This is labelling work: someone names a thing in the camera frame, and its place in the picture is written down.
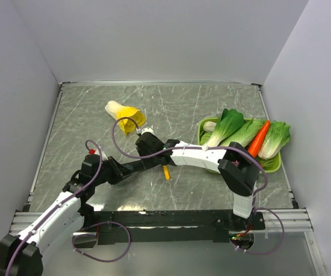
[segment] metal frame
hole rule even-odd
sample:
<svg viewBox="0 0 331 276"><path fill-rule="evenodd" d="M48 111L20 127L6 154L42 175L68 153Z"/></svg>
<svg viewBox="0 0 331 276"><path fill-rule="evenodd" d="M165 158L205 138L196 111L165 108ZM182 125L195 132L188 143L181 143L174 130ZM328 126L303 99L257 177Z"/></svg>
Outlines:
<svg viewBox="0 0 331 276"><path fill-rule="evenodd" d="M189 81L189 82L143 82L143 81L103 81L103 82L73 82L73 83L60 83L60 92L58 95L58 99L54 108L54 112L51 117L49 129L46 135L43 151L41 153L41 157L39 160L39 164L35 173L35 177L32 183L31 192L29 195L28 202L32 201L33 191L36 186L37 178L39 176L41 164L44 158L44 154L46 151L46 147L49 141L49 137L51 134L52 126L54 124L54 119L56 117L56 112L58 111L58 106L60 103L60 99L62 97L62 93L64 92L64 88L67 86L107 86L107 85L243 85L243 83L231 83L231 82L217 82L217 81ZM264 99L262 97L261 89L258 87L258 93L261 99L261 103L264 107L264 111L266 114L267 119L269 119L268 112L264 103ZM287 178L287 173L284 168L284 164L281 164L284 176L287 181L288 192L290 193L290 197L292 201L295 201L294 195L292 192L292 188L290 186L289 180ZM326 276L326 268L324 262L322 260L322 256L316 242L315 236L313 234L313 227L309 218L309 214L306 209L275 209L273 210L277 215L282 219L284 230L286 232L304 232L307 245L311 254L311 258L313 260L316 273L320 276ZM9 233L12 235L18 234L21 230L25 229L29 226L32 222L34 222L42 213L34 212L16 212L12 221L12 225L10 227ZM258 232L265 232L265 233L274 233L274 232L281 232L280 224L275 216L271 215L269 212L264 212L264 221L266 230L262 231L253 231L255 233Z"/></svg>

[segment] carrot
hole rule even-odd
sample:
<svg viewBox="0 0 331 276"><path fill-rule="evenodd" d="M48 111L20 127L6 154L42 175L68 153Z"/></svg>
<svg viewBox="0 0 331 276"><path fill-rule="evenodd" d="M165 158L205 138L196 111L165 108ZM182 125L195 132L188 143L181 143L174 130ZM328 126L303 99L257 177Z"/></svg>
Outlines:
<svg viewBox="0 0 331 276"><path fill-rule="evenodd" d="M248 152L253 157L256 157L258 152L260 151L265 136L267 135L269 126L270 126L270 121L267 120L267 122L262 126L256 137L253 139L251 146L248 148Z"/></svg>

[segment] table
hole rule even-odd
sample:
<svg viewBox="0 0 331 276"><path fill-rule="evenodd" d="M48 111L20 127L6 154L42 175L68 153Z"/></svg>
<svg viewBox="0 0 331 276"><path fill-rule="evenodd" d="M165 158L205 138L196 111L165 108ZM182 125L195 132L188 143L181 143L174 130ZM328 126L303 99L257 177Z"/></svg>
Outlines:
<svg viewBox="0 0 331 276"><path fill-rule="evenodd" d="M120 163L132 161L115 149L111 140L114 119L104 109L112 99L139 108L162 141L169 138L197 144L198 123L224 108L237 109L246 118L266 118L258 86L238 84L78 85L62 87L33 191L30 212L45 211L62 191L87 154L86 139L103 146ZM118 145L136 154L137 135L117 127ZM88 201L95 210L206 210L232 209L233 194L219 174L197 167L169 166L137 173L118 185L103 184ZM263 177L258 180L262 185ZM283 169L269 174L269 185L258 193L257 206L293 208Z"/></svg>

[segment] yellow object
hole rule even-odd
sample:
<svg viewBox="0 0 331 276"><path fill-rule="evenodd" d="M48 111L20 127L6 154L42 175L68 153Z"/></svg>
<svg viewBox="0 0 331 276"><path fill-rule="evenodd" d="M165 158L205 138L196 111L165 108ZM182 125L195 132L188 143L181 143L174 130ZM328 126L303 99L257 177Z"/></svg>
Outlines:
<svg viewBox="0 0 331 276"><path fill-rule="evenodd" d="M146 117L141 113L139 109L133 108L131 106L121 105L116 101L109 101L105 106L105 110L115 120L118 120L122 117L131 117L136 121L139 127L141 127L144 122L146 122ZM136 129L136 125L129 119L119 121L118 125L125 135Z"/></svg>
<svg viewBox="0 0 331 276"><path fill-rule="evenodd" d="M166 180L170 180L170 174L169 174L168 167L167 166L163 166L163 171L164 171L165 179Z"/></svg>

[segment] white wall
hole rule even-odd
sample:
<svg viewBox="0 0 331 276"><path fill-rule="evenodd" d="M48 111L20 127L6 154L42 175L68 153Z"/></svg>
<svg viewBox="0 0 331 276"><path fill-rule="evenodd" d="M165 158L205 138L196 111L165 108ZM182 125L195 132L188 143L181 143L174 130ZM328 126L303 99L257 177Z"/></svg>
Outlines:
<svg viewBox="0 0 331 276"><path fill-rule="evenodd" d="M331 1L309 1L262 88L271 117L292 125L283 158L331 275Z"/></svg>
<svg viewBox="0 0 331 276"><path fill-rule="evenodd" d="M307 0L13 0L67 81L264 83Z"/></svg>
<svg viewBox="0 0 331 276"><path fill-rule="evenodd" d="M0 239L22 208L58 84L10 0L0 0Z"/></svg>

